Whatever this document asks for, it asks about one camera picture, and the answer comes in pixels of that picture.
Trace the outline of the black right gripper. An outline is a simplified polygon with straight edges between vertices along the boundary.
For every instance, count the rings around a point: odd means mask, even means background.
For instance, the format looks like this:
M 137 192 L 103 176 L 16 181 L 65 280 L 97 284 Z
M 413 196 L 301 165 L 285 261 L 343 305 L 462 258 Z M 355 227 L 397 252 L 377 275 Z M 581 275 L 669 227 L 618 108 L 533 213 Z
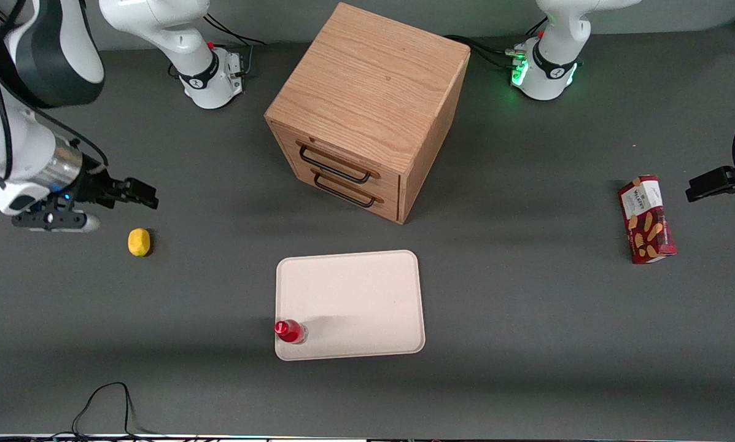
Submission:
M 135 178 L 114 180 L 104 163 L 84 160 L 75 181 L 75 202 L 114 207 L 117 202 L 134 203 L 157 210 L 156 188 Z

